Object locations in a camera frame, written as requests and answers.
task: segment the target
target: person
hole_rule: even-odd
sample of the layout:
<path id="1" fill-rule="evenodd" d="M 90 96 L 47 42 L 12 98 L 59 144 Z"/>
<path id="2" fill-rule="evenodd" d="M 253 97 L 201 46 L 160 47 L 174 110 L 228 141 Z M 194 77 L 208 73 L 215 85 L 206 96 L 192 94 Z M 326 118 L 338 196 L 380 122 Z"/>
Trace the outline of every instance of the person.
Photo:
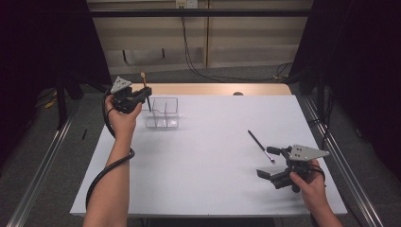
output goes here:
<path id="1" fill-rule="evenodd" d="M 106 98 L 106 111 L 115 132 L 115 141 L 106 166 L 130 153 L 136 117 L 142 110 L 139 103 L 132 113 L 113 109 L 113 95 Z M 130 202 L 130 161 L 107 173 L 96 185 L 88 203 L 83 226 L 127 226 Z"/>
<path id="2" fill-rule="evenodd" d="M 142 104 L 139 103 L 132 113 L 120 113 L 113 109 L 112 100 L 113 95 L 106 98 L 106 111 L 111 110 L 109 119 L 115 132 L 115 141 L 106 166 L 129 154 L 136 117 L 142 110 Z M 318 166 L 319 162 L 312 160 L 311 164 Z M 301 188 L 304 204 L 319 226 L 342 226 L 328 204 L 322 174 L 312 172 L 307 182 L 295 172 L 291 172 L 289 177 Z M 127 226 L 129 201 L 130 162 L 127 161 L 106 174 L 96 185 L 83 226 Z"/>
<path id="3" fill-rule="evenodd" d="M 311 160 L 314 166 L 319 166 L 318 160 Z M 305 207 L 310 211 L 319 226 L 342 226 L 328 204 L 325 194 L 323 175 L 311 172 L 308 181 L 304 181 L 297 173 L 289 173 L 289 177 L 302 191 Z"/>

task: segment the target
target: white table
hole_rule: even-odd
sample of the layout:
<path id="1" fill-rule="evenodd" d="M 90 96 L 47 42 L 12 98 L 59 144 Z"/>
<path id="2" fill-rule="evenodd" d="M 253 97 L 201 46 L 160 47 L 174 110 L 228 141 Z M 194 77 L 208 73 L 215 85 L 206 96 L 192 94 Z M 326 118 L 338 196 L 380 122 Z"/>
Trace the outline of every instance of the white table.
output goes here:
<path id="1" fill-rule="evenodd" d="M 263 146 L 294 144 L 316 148 L 295 96 L 175 96 L 180 127 L 155 130 L 137 120 L 131 160 L 132 217 L 278 217 L 308 214 L 301 194 L 290 186 L 275 189 L 256 176 L 287 166 L 282 156 L 272 165 L 248 134 Z M 106 128 L 100 135 L 73 215 L 85 215 L 85 196 L 113 145 Z M 326 193 L 335 214 L 346 209 L 323 159 Z"/>

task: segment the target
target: acrylic pen holder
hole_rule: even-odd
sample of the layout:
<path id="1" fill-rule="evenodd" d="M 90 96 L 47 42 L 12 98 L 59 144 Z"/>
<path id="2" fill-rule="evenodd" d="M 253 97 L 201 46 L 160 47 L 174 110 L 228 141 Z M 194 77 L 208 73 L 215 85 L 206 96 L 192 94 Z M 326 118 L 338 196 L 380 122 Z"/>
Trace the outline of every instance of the acrylic pen holder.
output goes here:
<path id="1" fill-rule="evenodd" d="M 142 105 L 142 116 L 148 128 L 178 128 L 178 98 L 151 97 L 148 104 Z"/>

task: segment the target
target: electrical outlet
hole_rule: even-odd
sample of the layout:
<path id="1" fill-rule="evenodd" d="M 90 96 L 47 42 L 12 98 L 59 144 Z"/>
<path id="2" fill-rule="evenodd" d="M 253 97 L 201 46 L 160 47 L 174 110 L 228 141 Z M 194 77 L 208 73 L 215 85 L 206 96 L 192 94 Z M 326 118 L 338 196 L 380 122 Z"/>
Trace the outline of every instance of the electrical outlet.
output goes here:
<path id="1" fill-rule="evenodd" d="M 176 0 L 176 9 L 186 9 L 186 0 Z"/>
<path id="2" fill-rule="evenodd" d="M 186 8 L 187 9 L 197 9 L 198 8 L 198 0 L 186 0 Z"/>

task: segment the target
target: pen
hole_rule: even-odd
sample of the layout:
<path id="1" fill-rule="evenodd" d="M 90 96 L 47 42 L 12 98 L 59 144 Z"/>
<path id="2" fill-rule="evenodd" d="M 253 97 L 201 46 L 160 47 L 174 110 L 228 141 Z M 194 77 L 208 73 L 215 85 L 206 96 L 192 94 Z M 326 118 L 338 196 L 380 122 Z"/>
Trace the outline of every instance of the pen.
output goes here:
<path id="1" fill-rule="evenodd" d="M 251 133 L 251 131 L 248 131 L 248 133 L 253 138 L 254 142 L 256 142 L 256 144 L 259 145 L 259 147 L 263 150 L 263 152 L 265 152 L 265 154 L 268 155 L 270 161 L 273 164 L 275 164 L 275 160 L 271 157 L 271 155 L 268 153 L 268 151 L 265 148 L 263 148 L 263 146 L 259 143 L 259 141 L 256 139 L 256 137 L 254 137 L 254 135 Z"/>

